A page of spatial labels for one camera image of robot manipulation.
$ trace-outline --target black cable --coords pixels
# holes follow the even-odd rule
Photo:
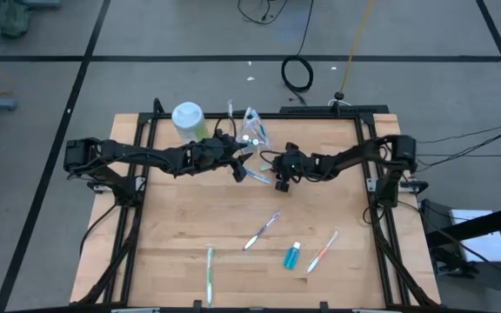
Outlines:
[[[500,130],[500,129],[501,129],[501,126],[498,126],[498,127],[494,127],[494,128],[487,129],[487,130],[480,130],[480,131],[475,131],[475,132],[467,133],[467,134],[460,135],[460,136],[450,136],[450,137],[446,137],[446,138],[442,138],[442,139],[437,139],[437,140],[429,140],[429,141],[420,141],[420,140],[417,140],[417,143],[421,143],[421,144],[424,144],[424,143],[440,143],[440,142],[443,142],[443,141],[446,141],[446,140],[450,140],[450,139],[459,139],[459,138],[463,138],[463,137],[478,135],[478,134],[482,134],[482,133],[485,133],[485,132],[489,132],[489,131],[493,131],[493,130]]]
[[[140,190],[142,190],[142,188],[146,185],[146,180],[144,180],[144,182],[142,182],[140,184],[140,186],[138,186],[138,189],[137,191],[135,191],[135,196],[133,196],[128,204],[130,204],[134,199],[135,197],[137,196],[138,192],[140,192]],[[80,249],[78,251],[78,255],[82,255],[83,254],[83,247],[84,247],[84,242],[86,241],[86,238],[88,237],[88,235],[92,232],[92,230],[96,227],[96,225],[98,225],[100,222],[103,221],[103,219],[108,216],[112,211],[113,209],[115,209],[117,207],[117,203],[113,203],[113,205],[107,209],[87,230],[86,232],[84,233],[84,236],[83,236],[83,239],[80,241]]]
[[[417,153],[418,157],[451,157],[450,154],[439,154],[439,153]],[[488,155],[465,155],[463,157],[501,157],[501,154],[488,154]]]
[[[404,204],[412,209],[414,209],[416,212],[418,212],[418,214],[421,216],[421,219],[425,222],[425,223],[428,223],[432,228],[434,228],[434,230],[436,230],[437,232],[439,232],[440,234],[442,234],[442,236],[448,238],[451,242],[455,243],[456,245],[458,246],[461,246],[463,247],[465,250],[469,251],[470,253],[472,253],[473,255],[477,256],[478,258],[480,258],[481,260],[483,260],[485,263],[487,263],[488,265],[490,265],[491,267],[493,267],[495,270],[499,271],[501,273],[501,269],[494,265],[492,262],[488,261],[487,258],[485,258],[484,256],[481,256],[480,254],[478,254],[477,252],[475,252],[473,249],[470,249],[470,248],[467,248],[464,244],[460,243],[456,238],[454,238],[453,236],[451,236],[450,234],[446,233],[445,231],[439,229],[438,227],[436,227],[433,223],[431,223],[431,221],[428,220],[428,218],[426,218],[426,216],[424,216],[423,212],[421,212],[419,209],[415,208],[414,206],[408,204],[408,203],[404,203],[404,202],[401,202],[401,201],[398,201],[399,203],[401,204]]]
[[[436,213],[437,215],[440,215],[440,216],[443,216],[443,217],[447,217],[447,218],[452,218],[452,216],[450,216],[448,214],[436,211],[435,209],[431,208],[429,205],[424,204],[423,208],[426,208],[426,209],[430,210],[432,213]],[[459,219],[459,220],[463,220],[463,221],[469,221],[468,218],[462,218],[462,217],[453,217],[453,219]]]
[[[386,157],[388,156],[388,153],[390,153],[389,151],[391,151],[390,147],[388,147],[388,143],[386,143],[385,145],[381,146],[380,148],[382,148],[382,150],[384,150],[384,156],[382,156],[382,159],[386,159]]]
[[[285,86],[293,93],[293,95],[295,95],[295,97],[297,97],[299,102],[305,106],[307,105],[307,103],[303,99],[303,97],[298,95],[298,92],[307,92],[311,88],[312,81],[314,79],[314,72],[312,70],[311,65],[305,59],[300,57],[299,54],[301,54],[301,50],[303,50],[304,40],[306,39],[306,34],[309,31],[309,23],[311,22],[311,14],[312,14],[313,4],[314,4],[314,0],[311,0],[311,6],[309,8],[309,16],[307,17],[307,20],[306,20],[306,26],[304,27],[303,40],[301,40],[301,47],[299,48],[299,51],[297,52],[297,54],[295,56],[286,57],[284,59],[284,61],[282,62],[282,79],[284,80]],[[305,86],[297,87],[297,86],[293,85],[292,83],[290,83],[289,80],[287,79],[287,76],[285,75],[285,66],[287,65],[287,63],[289,61],[298,61],[306,68],[307,72],[309,73],[309,81],[307,82],[307,84]]]
[[[266,13],[262,16],[261,21],[257,21],[255,19],[250,18],[248,15],[246,15],[243,12],[243,10],[241,10],[241,0],[237,1],[237,9],[243,15],[243,17],[245,17],[247,19],[247,20],[244,20],[245,22],[256,23],[256,24],[259,24],[259,25],[268,25],[268,24],[274,23],[274,21],[277,19],[277,17],[279,17],[279,14],[282,12],[282,10],[284,10],[285,5],[287,4],[287,0],[285,0],[284,4],[282,4],[282,7],[279,9],[279,11],[277,12],[277,14],[270,21],[264,22],[264,20],[266,19],[266,17],[268,17],[268,13],[270,13],[270,1],[274,1],[274,0],[267,0],[266,1],[267,4],[268,4],[268,9],[267,9]]]
[[[479,148],[482,148],[482,147],[484,147],[485,145],[487,145],[487,144],[489,144],[489,143],[493,143],[493,142],[495,142],[495,141],[496,141],[496,140],[498,140],[499,138],[501,138],[501,134],[499,134],[499,135],[497,135],[497,136],[494,136],[494,137],[492,137],[492,138],[490,138],[490,139],[487,139],[487,140],[485,140],[485,141],[484,141],[484,142],[482,142],[482,143],[476,144],[476,145],[471,146],[471,147],[469,147],[469,148],[466,148],[466,149],[464,149],[464,150],[462,150],[462,151],[459,151],[458,153],[456,153],[456,154],[454,154],[454,155],[452,155],[452,156],[446,157],[444,160],[440,160],[440,161],[437,161],[437,162],[435,162],[435,163],[424,163],[424,162],[421,162],[420,160],[418,160],[418,159],[417,159],[420,163],[422,163],[422,164],[425,164],[425,165],[426,165],[426,167],[425,167],[424,169],[418,170],[417,172],[422,172],[422,171],[428,170],[429,168],[431,168],[431,167],[433,167],[433,166],[435,166],[435,165],[438,165],[438,164],[441,164],[441,163],[445,163],[445,162],[449,162],[449,161],[451,161],[451,160],[455,160],[455,159],[457,159],[457,158],[459,158],[459,157],[464,157],[465,155],[467,155],[467,154],[471,153],[471,152],[472,152],[472,151],[474,151],[474,150],[477,150],[477,149],[479,149]]]
[[[83,239],[80,241],[80,249],[78,251],[78,255],[82,255],[83,254],[83,247],[84,247],[84,242],[86,241],[86,238],[88,237],[88,235],[92,232],[92,230],[94,229],[94,227],[96,227],[96,225],[98,225],[100,222],[102,222],[102,220],[108,216],[112,211],[113,209],[115,209],[115,207],[117,207],[117,203],[113,203],[113,205],[111,205],[111,207],[109,209],[107,209],[105,211],[105,213],[103,213],[89,228],[88,230],[86,230],[86,232],[84,233],[84,236],[83,236]]]
[[[263,153],[270,153],[270,154],[273,154],[273,155],[277,155],[277,156],[282,156],[283,153],[282,152],[277,152],[277,151],[273,151],[273,150],[262,150],[260,151],[260,153],[258,153],[258,155],[266,162],[268,163],[269,165],[271,166],[274,166],[274,164],[268,160],[264,155]]]
[[[225,117],[218,118],[218,120],[216,122],[216,126],[214,127],[214,135],[216,134],[217,127],[219,126],[220,122],[222,122],[225,118],[229,118],[230,119],[231,126],[233,126],[233,137],[237,138],[237,126],[235,125],[235,119],[233,119],[233,117],[230,117],[230,116],[225,116]]]
[[[258,9],[262,8],[262,4],[264,4],[264,0],[260,0],[260,3],[258,4],[258,6],[257,6],[256,8],[254,8],[254,10],[252,10],[251,12],[249,12],[249,14],[250,14],[250,13],[254,13],[254,12],[256,12]],[[243,17],[243,20],[244,20],[245,22],[251,22],[251,20],[248,20],[248,19],[246,19],[245,17]]]
[[[375,224],[378,224],[380,223],[380,221],[382,221],[382,218],[384,217],[384,215],[386,214],[386,209],[382,208],[382,214],[380,214],[380,216],[378,215],[377,213],[377,220],[374,221],[374,222],[369,222],[366,220],[366,212],[369,210],[370,207],[366,207],[366,209],[364,209],[363,211],[363,222],[369,224],[369,225],[375,225]]]
[[[331,175],[331,170],[333,170],[333,169],[334,169],[334,167],[332,166],[321,177],[311,178],[311,173],[305,173],[304,178],[306,178],[306,180],[308,180],[311,183],[319,183],[319,182],[322,182],[324,179],[326,179],[329,175]]]

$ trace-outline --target wooden tabletop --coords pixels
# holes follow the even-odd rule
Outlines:
[[[132,143],[136,121],[137,115],[117,115],[110,138]],[[379,136],[399,133],[395,115],[375,115],[375,121]],[[215,122],[208,121],[210,130]],[[357,144],[352,121],[264,120],[264,125],[274,150],[283,151],[286,142],[293,142],[307,155],[334,155]],[[159,120],[155,149],[181,144],[171,120]],[[126,175],[128,166],[115,163],[111,168]],[[361,166],[342,171],[328,183],[303,180],[290,185],[284,194],[249,176],[235,183],[228,168],[176,179],[150,169],[129,305],[190,307],[197,299],[206,303],[206,252],[213,245],[214,307],[318,308],[327,301],[334,309],[383,308],[372,229],[362,220],[367,202]],[[417,206],[413,195],[400,195],[399,200]],[[97,195],[90,223],[112,204],[111,194]],[[109,264],[118,211],[86,240],[71,301],[84,296]],[[277,211],[281,217],[243,252]],[[393,212],[405,267],[439,302],[418,213],[404,205]],[[305,275],[308,262],[334,229],[340,230],[339,238]],[[287,270],[284,256],[296,241],[302,244],[301,257],[295,270]],[[395,272],[390,263],[388,268],[393,300],[399,303]],[[116,290],[123,270],[118,271]]]

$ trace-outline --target black metal frame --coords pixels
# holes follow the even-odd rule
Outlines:
[[[448,211],[452,210],[452,208],[448,206],[442,205],[440,203],[431,202],[429,199],[423,200],[423,202],[421,202],[420,208],[423,211],[423,214],[425,214],[426,216],[431,216],[432,210],[440,212],[440,214],[447,213]],[[446,226],[446,225],[442,225],[440,223],[438,227],[444,233],[452,236],[457,241],[463,241],[465,239],[487,235],[492,232],[501,230],[501,210],[496,210],[490,215],[481,216],[455,225],[451,226]],[[457,256],[454,256],[448,250],[443,250],[439,247],[454,242],[448,239],[447,237],[443,236],[442,233],[440,233],[439,231],[432,230],[428,232],[426,234],[426,242],[429,249],[431,249],[431,254],[433,256],[438,254],[438,256],[451,257],[451,262],[450,262],[452,264],[451,267],[455,268],[458,266],[459,272],[461,273],[454,276],[462,278],[471,278],[471,279],[477,278],[478,284],[486,285],[489,288],[501,291],[501,280],[497,280],[495,277],[491,278],[487,277],[485,274],[487,269],[487,267],[484,267],[485,264],[482,263],[479,266],[477,266],[477,268],[474,268],[470,263],[467,263],[465,260],[463,260],[463,258],[458,259],[459,263],[453,263],[453,258]],[[494,264],[501,267],[501,263],[494,263]]]
[[[298,107],[283,107],[280,110],[280,113],[264,113],[261,115],[261,118],[263,119],[342,119],[342,120],[352,120],[355,124],[355,128],[357,131],[357,143],[362,143],[364,141],[364,133],[363,133],[363,127],[362,123],[365,123],[368,126],[369,130],[369,136],[370,137],[376,137],[376,129],[374,127],[374,118],[373,114],[378,113],[378,114],[385,114],[389,113],[387,106],[385,105],[370,105],[370,106],[353,106],[353,107],[339,107],[338,105],[334,104],[331,107],[325,106],[325,107],[306,107],[306,108],[298,108]],[[244,113],[242,111],[234,112],[233,116],[235,118],[242,118]],[[205,114],[206,118],[209,119],[217,119],[220,117],[224,117],[225,113],[209,113]],[[144,127],[146,126],[147,123],[150,124],[150,132],[149,132],[149,137],[148,141],[146,144],[146,147],[153,148],[153,143],[156,138],[156,132],[157,132],[157,121],[159,119],[169,119],[171,117],[170,114],[164,113],[164,109],[162,108],[160,102],[155,99],[154,100],[154,111],[151,113],[140,113],[138,116],[137,120],[137,130],[135,133],[135,138],[134,138],[134,145],[135,146],[140,146],[140,143],[142,142],[142,135],[144,132]],[[362,163],[363,167],[363,173],[364,173],[364,181],[366,184],[366,179],[371,178],[371,170],[370,166],[367,162]],[[131,165],[129,167],[129,172],[128,172],[128,177],[134,178],[135,173],[136,173],[136,165]],[[143,167],[143,174],[142,178],[148,179],[148,173],[149,173],[149,167],[144,166]],[[383,170],[381,166],[377,166],[377,174],[378,176],[383,175]],[[124,230],[127,224],[127,216],[128,216],[128,211],[130,208],[133,208],[135,211],[135,216],[133,217],[134,220],[140,220],[142,217],[142,210],[144,206],[144,195],[145,195],[145,190],[142,190],[142,201],[138,203],[134,203],[131,206],[123,206],[121,208],[120,212],[120,217],[118,220],[117,224],[117,232],[116,232],[116,237],[114,241],[114,246],[112,249],[112,254],[111,258],[115,258],[118,254],[118,251],[120,250],[123,240],[124,240]],[[372,199],[371,194],[366,191],[367,193],[367,200],[369,202],[369,205],[371,207],[371,217],[372,219],[376,219],[377,216],[377,209],[374,208],[372,204]],[[393,221],[393,215],[391,214],[391,210],[386,212],[386,222],[388,225],[388,231],[389,231],[389,238],[391,242],[391,246],[393,247],[394,252],[398,256],[399,259],[401,259],[399,255],[399,249],[398,249],[398,241],[397,241],[397,233],[395,230],[395,224]],[[372,225],[373,230],[377,229],[378,231],[381,232],[381,226],[379,223],[374,223]],[[121,296],[120,296],[120,301],[119,303],[113,303],[111,301],[113,292],[114,292],[114,287],[116,283],[116,273],[114,272],[111,276],[111,279],[109,280],[108,284],[106,285],[105,291],[104,291],[104,298],[103,298],[103,303],[102,305],[123,305],[124,307],[127,307],[128,305],[128,300],[129,300],[129,294],[130,294],[130,284],[132,280],[132,274],[134,270],[134,259],[135,259],[135,254],[136,254],[136,240],[137,240],[137,235],[135,236],[135,244],[130,248],[129,253],[127,254],[127,262],[125,264],[125,270],[124,270],[124,280],[122,282],[122,288],[121,288]],[[383,251],[377,246],[377,262],[378,262],[378,268],[380,271],[380,277],[381,277],[381,283],[382,283],[382,290],[384,294],[384,304],[386,307],[393,305],[393,300],[392,300],[392,295],[391,295],[391,285],[390,285],[390,278],[389,278],[389,273],[387,270],[387,263],[385,260],[385,256]],[[402,305],[410,305],[410,300],[409,300],[409,294],[407,291],[407,288],[401,279],[400,276],[397,276],[397,281],[398,281],[398,287],[399,287],[399,293],[401,296],[401,301]],[[93,310],[95,309],[95,306],[93,304],[75,304],[71,306],[70,308],[74,308],[74,311],[80,310],[82,307],[86,306],[87,310]],[[47,311],[50,310],[55,310],[56,308],[48,308]],[[168,310],[175,310],[175,311],[184,311],[184,310],[192,310],[191,308],[160,308],[161,311],[164,311],[164,309]]]

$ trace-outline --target small blue bottle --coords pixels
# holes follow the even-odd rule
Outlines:
[[[285,255],[284,267],[288,270],[295,269],[297,265],[297,260],[299,259],[299,249],[301,248],[301,243],[294,242],[293,246],[289,248],[287,254]]]

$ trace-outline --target gray floor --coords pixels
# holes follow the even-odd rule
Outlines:
[[[64,0],[60,10],[32,16],[30,31],[2,41],[0,55],[81,56],[102,0]],[[244,1],[252,10],[258,0]],[[347,54],[366,1],[315,2],[304,54]],[[245,23],[231,0],[112,0],[95,55],[190,56],[292,54],[304,31],[308,0],[291,0],[269,26]],[[501,34],[501,2],[488,1]],[[359,55],[498,56],[475,1],[392,0],[375,3]],[[325,105],[339,88],[344,63],[315,62],[310,105]],[[49,154],[79,63],[11,63],[16,111],[0,111],[0,287]],[[117,113],[147,111],[159,97],[167,111],[194,101],[206,111],[251,105],[276,112],[292,94],[279,62],[91,63],[66,138],[107,137]],[[299,83],[304,73],[290,66]],[[4,85],[0,80],[0,89]],[[403,133],[421,140],[501,125],[501,63],[354,63],[346,87],[354,104],[387,104]],[[453,154],[488,135],[434,145],[419,154]],[[501,154],[501,140],[477,151]],[[8,309],[65,305],[93,195],[68,182],[59,157]],[[421,156],[426,162],[438,160]],[[501,157],[465,157],[420,173],[432,201],[451,207],[501,208]],[[501,293],[439,278],[453,308],[501,311]]]

